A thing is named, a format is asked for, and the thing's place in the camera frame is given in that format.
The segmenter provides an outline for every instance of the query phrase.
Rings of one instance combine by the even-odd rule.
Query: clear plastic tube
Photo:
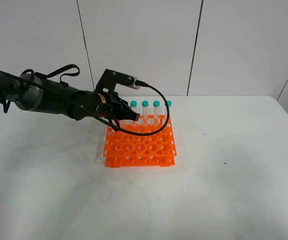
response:
[[[155,121],[155,126],[157,126],[158,118],[159,118],[159,106],[160,106],[159,101],[154,101],[153,106],[154,106],[154,121]]]
[[[136,101],[131,101],[131,102],[130,102],[130,107],[132,108],[132,110],[133,110],[134,112],[137,112],[137,102],[136,102]],[[126,121],[126,124],[132,125],[134,122],[135,122],[135,121],[133,121],[133,120],[127,120],[127,121]]]
[[[171,107],[172,101],[167,100],[167,104],[168,104],[168,107]],[[164,115],[164,119],[163,119],[163,124],[165,123],[166,118],[167,118],[167,108],[166,108],[166,106],[165,106],[165,115]]]
[[[143,101],[142,106],[143,106],[143,119],[147,119],[148,118],[148,101]]]

